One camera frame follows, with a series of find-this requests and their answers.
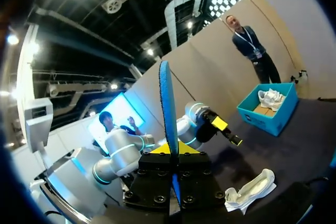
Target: wall-mounted screen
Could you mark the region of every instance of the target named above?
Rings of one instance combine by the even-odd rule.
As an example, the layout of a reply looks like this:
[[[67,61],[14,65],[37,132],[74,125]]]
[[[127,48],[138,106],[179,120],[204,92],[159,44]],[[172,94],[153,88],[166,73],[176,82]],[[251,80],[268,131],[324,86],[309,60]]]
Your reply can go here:
[[[140,127],[144,120],[140,117],[137,111],[133,108],[130,102],[126,99],[123,93],[116,96],[103,110],[111,113],[113,117],[113,123],[117,126],[125,125],[131,129],[132,126],[128,121],[128,117],[133,117],[137,127]],[[104,126],[99,122],[99,115],[96,115],[92,123],[88,126],[89,132],[93,138],[97,141],[100,147],[109,153],[105,147],[104,139],[107,135]]]

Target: dark pants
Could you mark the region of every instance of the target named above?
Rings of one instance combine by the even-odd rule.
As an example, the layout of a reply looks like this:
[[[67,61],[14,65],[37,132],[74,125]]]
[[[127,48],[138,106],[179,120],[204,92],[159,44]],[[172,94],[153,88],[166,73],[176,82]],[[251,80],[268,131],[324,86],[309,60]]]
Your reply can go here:
[[[269,83],[269,79],[272,83],[281,83],[277,67],[267,53],[264,53],[260,59],[253,60],[252,63],[260,83]]]

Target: man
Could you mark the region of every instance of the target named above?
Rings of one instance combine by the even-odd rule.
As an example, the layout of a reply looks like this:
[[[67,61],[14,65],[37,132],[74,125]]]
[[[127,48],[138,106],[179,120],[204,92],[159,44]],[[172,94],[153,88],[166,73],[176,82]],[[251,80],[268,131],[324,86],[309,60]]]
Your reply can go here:
[[[269,79],[272,83],[281,83],[276,66],[252,28],[241,26],[239,20],[232,15],[227,16],[225,21],[235,31],[232,42],[252,62],[260,83],[269,83]]]
[[[139,128],[135,125],[135,121],[133,117],[129,117],[128,121],[130,125],[134,128],[134,131],[131,130],[129,127],[121,125],[120,127],[115,126],[113,123],[113,117],[111,113],[104,111],[101,112],[99,115],[99,122],[104,125],[106,132],[111,132],[113,129],[121,128],[123,130],[126,130],[128,134],[130,135],[143,135],[142,132],[139,130]]]

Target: cardboard box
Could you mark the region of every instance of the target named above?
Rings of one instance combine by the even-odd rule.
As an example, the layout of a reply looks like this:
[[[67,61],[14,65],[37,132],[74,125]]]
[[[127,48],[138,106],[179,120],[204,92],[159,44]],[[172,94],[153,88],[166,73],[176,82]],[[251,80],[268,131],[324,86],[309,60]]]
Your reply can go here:
[[[270,88],[279,91],[281,94],[285,95],[286,98],[277,112],[267,110],[265,114],[263,114],[263,112],[256,113],[254,110],[258,109],[257,107],[260,104],[258,91],[268,91]],[[245,122],[274,136],[278,136],[288,122],[298,101],[299,99],[293,83],[259,84],[237,108]]]
[[[255,113],[259,113],[259,114],[262,114],[262,115],[266,115],[266,113],[268,112],[268,108],[263,108],[261,107],[261,105],[259,104],[254,110],[253,112]]]

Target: white sneaker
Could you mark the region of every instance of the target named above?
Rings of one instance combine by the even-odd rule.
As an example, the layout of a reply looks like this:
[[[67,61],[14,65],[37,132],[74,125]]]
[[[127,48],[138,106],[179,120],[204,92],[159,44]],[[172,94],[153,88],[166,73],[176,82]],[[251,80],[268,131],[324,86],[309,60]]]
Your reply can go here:
[[[235,188],[225,191],[225,207],[228,211],[240,209],[245,214],[253,201],[263,198],[276,188],[275,175],[269,169],[263,169],[255,179],[243,186],[238,192]]]
[[[270,108],[275,112],[279,110],[282,102],[286,98],[283,94],[273,89],[269,89],[268,91],[259,90],[258,97],[261,107]]]

